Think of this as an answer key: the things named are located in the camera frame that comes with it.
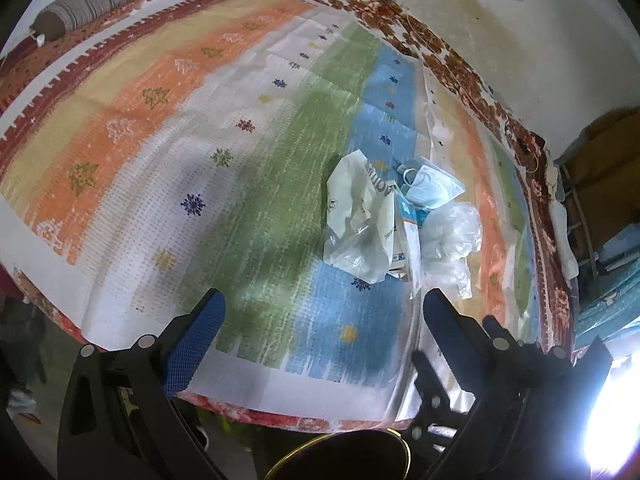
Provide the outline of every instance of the blue fabric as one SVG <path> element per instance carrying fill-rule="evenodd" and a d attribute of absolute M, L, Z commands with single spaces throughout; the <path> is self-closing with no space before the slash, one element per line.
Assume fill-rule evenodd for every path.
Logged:
<path fill-rule="evenodd" d="M 640 316 L 640 260 L 599 277 L 597 285 L 600 297 L 578 315 L 576 348 L 590 345 L 596 336 L 604 341 L 615 339 Z M 612 294 L 616 296 L 607 304 L 602 298 Z"/>
<path fill-rule="evenodd" d="M 209 298 L 198 317 L 184 332 L 166 359 L 164 392 L 167 397 L 187 389 L 204 354 L 225 320 L 226 304 L 222 292 Z"/>

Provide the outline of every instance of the white plastic bag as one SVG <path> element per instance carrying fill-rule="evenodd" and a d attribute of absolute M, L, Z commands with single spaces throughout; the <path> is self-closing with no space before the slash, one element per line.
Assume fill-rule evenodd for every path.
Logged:
<path fill-rule="evenodd" d="M 367 283 L 382 282 L 394 247 L 394 183 L 380 179 L 360 150 L 327 181 L 326 263 Z"/>
<path fill-rule="evenodd" d="M 450 300 L 471 298 L 471 273 L 466 257 L 478 252 L 482 224 L 469 202 L 449 202 L 431 211 L 419 231 L 422 269 L 427 290 L 439 288 Z"/>

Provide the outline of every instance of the blue face mask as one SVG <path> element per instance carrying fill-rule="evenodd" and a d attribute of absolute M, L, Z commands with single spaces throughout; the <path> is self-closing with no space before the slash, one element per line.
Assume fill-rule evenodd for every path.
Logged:
<path fill-rule="evenodd" d="M 423 156 L 401 164 L 398 173 L 404 181 L 402 194 L 418 207 L 437 209 L 466 190 L 462 182 Z"/>

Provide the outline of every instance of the colorful striped rug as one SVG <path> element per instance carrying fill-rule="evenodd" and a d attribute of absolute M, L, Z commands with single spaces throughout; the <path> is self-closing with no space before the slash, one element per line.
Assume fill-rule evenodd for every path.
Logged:
<path fill-rule="evenodd" d="M 308 431 L 388 424 L 415 411 L 421 346 L 465 407 L 420 298 L 322 262 L 326 180 L 360 149 L 383 178 L 425 155 L 467 186 L 484 235 L 459 310 L 560 340 L 541 301 L 540 244 L 555 248 L 533 209 L 542 190 L 432 71 L 349 12 L 156 0 L 56 55 L 0 118 L 0 262 L 77 337 L 130 346 L 214 286 L 228 314 L 184 394 L 197 404 Z"/>

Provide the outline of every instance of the blue stripe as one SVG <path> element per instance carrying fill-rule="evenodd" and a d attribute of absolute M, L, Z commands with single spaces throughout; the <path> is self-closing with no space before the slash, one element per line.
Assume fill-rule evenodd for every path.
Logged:
<path fill-rule="evenodd" d="M 380 171 L 383 178 L 392 178 L 395 159 L 407 160 L 415 153 L 416 76 L 421 74 L 412 64 L 396 56 L 390 47 L 380 45 L 345 153 L 360 149 L 371 162 L 384 162 L 388 170 Z M 286 370 L 367 386 L 389 384 L 399 369 L 394 362 L 401 357 L 401 351 L 396 351 L 398 330 L 409 326 L 413 314 L 406 284 L 387 276 L 384 282 L 368 288 L 360 284 L 360 290 L 353 276 L 320 258 L 313 263 L 312 276 L 311 291 L 296 310 L 299 340 Z M 354 341 L 349 337 L 342 340 L 345 327 L 350 327 L 346 335 L 354 333 Z"/>

